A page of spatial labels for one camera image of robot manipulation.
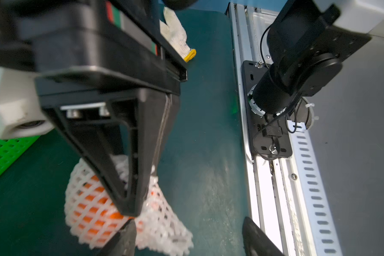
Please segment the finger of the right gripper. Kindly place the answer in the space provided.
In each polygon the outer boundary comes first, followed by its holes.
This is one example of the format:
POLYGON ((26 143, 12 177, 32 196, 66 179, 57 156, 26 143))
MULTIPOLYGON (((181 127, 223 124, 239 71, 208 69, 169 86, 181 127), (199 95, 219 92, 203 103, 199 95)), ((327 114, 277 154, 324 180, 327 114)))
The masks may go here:
POLYGON ((86 90, 42 95, 39 102, 93 169, 118 211, 139 216, 149 177, 179 110, 179 96, 147 88, 86 90))

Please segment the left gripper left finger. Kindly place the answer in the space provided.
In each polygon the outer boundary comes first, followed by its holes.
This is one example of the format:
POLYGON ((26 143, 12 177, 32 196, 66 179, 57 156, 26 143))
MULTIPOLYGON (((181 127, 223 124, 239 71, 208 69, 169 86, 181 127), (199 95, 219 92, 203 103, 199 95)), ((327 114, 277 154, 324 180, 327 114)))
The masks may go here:
POLYGON ((130 219, 99 251, 98 256, 134 256, 137 229, 130 219))

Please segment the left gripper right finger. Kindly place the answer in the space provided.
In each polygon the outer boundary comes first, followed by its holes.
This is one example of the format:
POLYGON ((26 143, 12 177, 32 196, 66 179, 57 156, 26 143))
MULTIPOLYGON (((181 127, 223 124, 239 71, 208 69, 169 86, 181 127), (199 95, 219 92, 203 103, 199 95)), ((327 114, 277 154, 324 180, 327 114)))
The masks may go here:
POLYGON ((284 256, 280 249, 249 217, 244 218, 242 235, 247 256, 284 256))

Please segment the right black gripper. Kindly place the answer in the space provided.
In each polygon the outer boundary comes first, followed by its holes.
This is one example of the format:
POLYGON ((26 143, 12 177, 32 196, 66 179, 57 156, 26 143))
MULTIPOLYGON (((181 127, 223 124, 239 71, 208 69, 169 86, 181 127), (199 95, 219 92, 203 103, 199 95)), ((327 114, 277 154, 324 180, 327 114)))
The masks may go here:
POLYGON ((157 1, 0 1, 0 68, 180 102, 186 63, 160 33, 157 1))

